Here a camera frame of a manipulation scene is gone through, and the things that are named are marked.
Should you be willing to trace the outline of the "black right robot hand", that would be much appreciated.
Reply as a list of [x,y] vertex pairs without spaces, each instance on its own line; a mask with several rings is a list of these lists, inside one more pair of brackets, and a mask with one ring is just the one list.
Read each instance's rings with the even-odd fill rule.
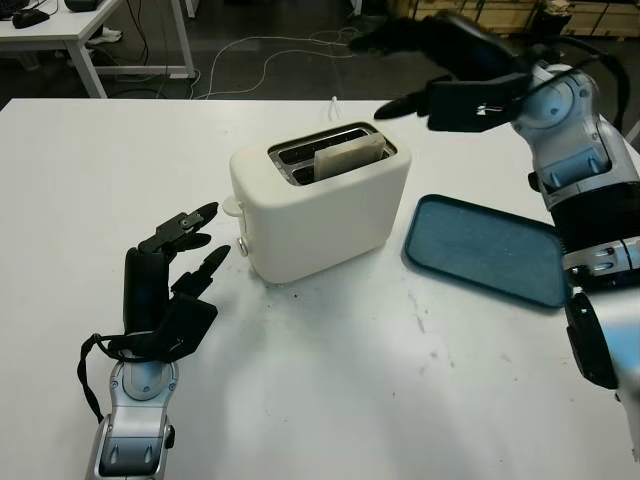
[[421,20],[392,19],[349,43],[352,52],[419,51],[446,73],[380,107],[377,120],[415,114],[433,131],[484,132],[520,115],[532,67],[497,35],[443,10]]

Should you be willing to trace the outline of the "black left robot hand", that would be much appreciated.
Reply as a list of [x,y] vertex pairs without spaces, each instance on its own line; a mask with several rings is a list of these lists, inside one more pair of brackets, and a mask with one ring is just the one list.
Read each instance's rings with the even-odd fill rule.
[[127,334],[152,331],[170,307],[170,295],[199,298],[211,285],[213,274],[230,252],[228,245],[215,249],[193,272],[169,283],[170,264],[185,251],[209,244],[212,236],[201,229],[218,213],[219,204],[207,203],[191,213],[181,212],[156,227],[149,238],[130,248],[125,256],[123,321]]

